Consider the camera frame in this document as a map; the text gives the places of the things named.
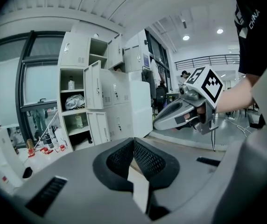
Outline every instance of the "hand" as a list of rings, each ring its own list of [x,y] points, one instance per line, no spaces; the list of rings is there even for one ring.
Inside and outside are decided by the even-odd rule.
[[[205,113],[205,105],[200,106],[199,108],[197,108],[197,113],[198,114],[204,114]],[[190,113],[187,113],[184,115],[185,119],[189,119],[190,118]]]

